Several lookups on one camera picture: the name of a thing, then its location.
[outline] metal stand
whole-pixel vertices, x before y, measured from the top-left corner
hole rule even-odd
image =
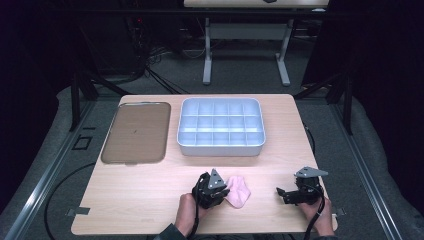
[[[91,73],[91,72],[88,72],[88,71],[80,71],[79,73],[76,73],[74,75],[74,78],[73,78],[72,84],[71,84],[72,125],[71,125],[71,128],[69,129],[69,131],[73,131],[75,129],[75,127],[80,122],[81,109],[80,109],[79,91],[81,90],[84,97],[88,101],[95,101],[95,100],[97,100],[97,98],[99,96],[99,93],[97,92],[97,90],[94,87],[91,80],[94,80],[99,84],[102,84],[103,86],[114,91],[115,93],[119,94],[120,96],[131,94],[131,93],[117,87],[113,83],[110,83],[109,81],[107,81],[103,77],[96,75],[94,73]]]
[[[351,129],[351,113],[352,113],[352,87],[353,81],[349,74],[336,74],[320,83],[314,84],[312,87],[294,95],[294,99],[302,99],[318,89],[332,84],[330,91],[327,93],[326,100],[328,104],[336,104],[344,93],[343,102],[343,125],[346,131],[352,135]]]
[[[211,39],[265,39],[282,40],[280,52],[275,54],[283,86],[290,86],[289,76],[284,64],[284,56],[290,41],[293,29],[293,20],[287,24],[211,24],[209,18],[205,20],[205,67],[203,70],[203,84],[211,83],[212,52]]]

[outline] pink cloth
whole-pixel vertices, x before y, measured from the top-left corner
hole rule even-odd
[[[244,182],[244,177],[232,176],[226,182],[230,192],[225,199],[235,208],[242,208],[250,196],[250,190]]]

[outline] sleeve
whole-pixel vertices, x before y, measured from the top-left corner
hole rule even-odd
[[[171,223],[153,240],[187,240],[187,238]]]
[[[337,236],[320,236],[314,238],[314,240],[339,240],[339,238]]]

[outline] human hand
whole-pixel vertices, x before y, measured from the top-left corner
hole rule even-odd
[[[307,203],[299,203],[299,208],[303,211],[308,221],[315,216],[318,211],[319,205],[322,200],[317,201],[316,203],[309,205]],[[325,206],[321,212],[321,215],[318,217],[314,224],[315,230],[318,232],[319,236],[333,236],[333,219],[331,214],[331,201],[328,198],[325,198]]]
[[[199,206],[199,221],[206,216],[210,209],[206,210]],[[175,218],[175,227],[177,227],[178,230],[187,237],[193,229],[195,217],[196,201],[194,200],[193,195],[191,193],[181,195],[177,217]]]

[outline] cable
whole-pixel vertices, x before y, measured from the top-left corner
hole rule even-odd
[[[293,237],[293,235],[288,234],[291,240],[296,240],[296,238]]]
[[[155,47],[152,48],[150,52],[150,56],[147,58],[147,66],[160,63],[162,61],[162,55],[166,53],[171,53],[167,51],[165,47]]]
[[[77,168],[76,170],[74,170],[73,172],[71,172],[70,174],[68,174],[64,179],[62,179],[57,185],[56,187],[53,189],[53,191],[51,192],[50,196],[47,198],[47,202],[46,202],[46,206],[44,207],[44,226],[46,228],[47,234],[49,235],[49,238],[54,240],[55,238],[53,237],[53,234],[50,231],[50,227],[49,227],[49,223],[48,223],[48,218],[47,218],[47,213],[48,213],[48,209],[49,209],[49,205],[50,205],[50,201],[54,195],[54,193],[57,191],[57,189],[68,179],[70,178],[72,175],[74,175],[75,173],[90,167],[90,166],[94,166],[94,164],[96,164],[96,162],[92,162],[89,163],[87,165],[84,165],[82,167]]]
[[[202,28],[202,24],[200,23],[199,18],[196,18],[196,21],[197,21],[197,24],[198,24],[200,30],[202,31],[203,36],[205,36],[205,31]],[[202,51],[202,52],[200,54],[196,55],[196,56],[190,56],[189,54],[187,54],[188,51],[195,51],[195,50],[185,50],[185,49],[183,49],[182,53],[188,58],[195,59],[195,58],[202,56],[203,53],[205,53],[206,48],[204,47],[202,50],[199,50],[199,51]]]
[[[184,90],[177,84],[169,81],[168,79],[161,77],[159,74],[157,74],[155,71],[153,71],[149,66],[146,67],[146,71],[150,74],[150,76],[155,79],[157,83],[159,83],[163,88],[165,88],[169,93],[171,94],[182,94],[182,93],[189,93],[188,91]]]
[[[319,218],[319,216],[321,216],[322,210],[324,210],[324,207],[325,207],[325,197],[324,197],[324,193],[323,193],[323,191],[322,191],[322,190],[321,190],[321,191],[319,191],[319,190],[318,190],[318,189],[316,189],[315,187],[313,187],[313,186],[309,186],[309,185],[307,185],[307,184],[304,184],[304,186],[306,186],[306,187],[308,187],[308,188],[311,188],[311,189],[313,189],[314,191],[319,192],[319,193],[320,193],[320,195],[321,195],[321,203],[320,203],[320,205],[319,205],[319,207],[318,207],[317,213],[315,214],[315,216],[314,216],[314,217],[311,219],[311,221],[309,222],[309,224],[308,224],[308,228],[306,229],[305,236],[304,236],[304,238],[303,238],[303,240],[309,240],[309,237],[310,237],[310,235],[311,235],[311,230],[312,230],[312,228],[314,227],[314,224],[315,224],[315,222],[317,221],[317,219]]]
[[[199,199],[197,193],[199,192],[199,182],[201,181],[202,176],[196,182],[196,191],[194,194],[194,202],[196,204],[196,216],[194,218],[193,228],[191,229],[190,235],[188,235],[187,239],[191,239],[197,231],[197,227],[199,226]]]
[[[308,133],[309,137],[311,138],[312,142],[312,153],[315,155],[315,139],[314,136],[312,136],[311,130],[309,130],[308,126],[302,121],[303,127],[305,128],[306,132]]]
[[[93,41],[88,37],[88,35],[86,34],[86,32],[84,31],[84,29],[82,29],[80,27],[80,31],[83,34],[87,45],[89,47],[89,49],[92,51],[91,53],[94,54],[96,53],[98,59],[100,59],[107,67],[109,67],[113,72],[119,74],[119,75],[127,75],[126,73],[122,73],[120,71],[118,71],[114,66],[112,66],[112,64],[110,64],[108,61],[106,61],[106,59],[103,57],[103,55],[101,54],[101,52],[97,49],[97,47],[95,46],[95,44],[93,43]],[[123,83],[128,83],[128,82],[132,82],[137,80],[138,78],[140,78],[143,73],[144,73],[144,68],[142,65],[144,65],[144,62],[142,60],[142,57],[139,56],[137,59],[137,71],[131,73],[131,75],[129,75],[128,77],[124,78],[124,79],[120,79],[120,80],[115,80],[115,81],[110,81],[114,83],[115,85],[118,84],[123,84]]]

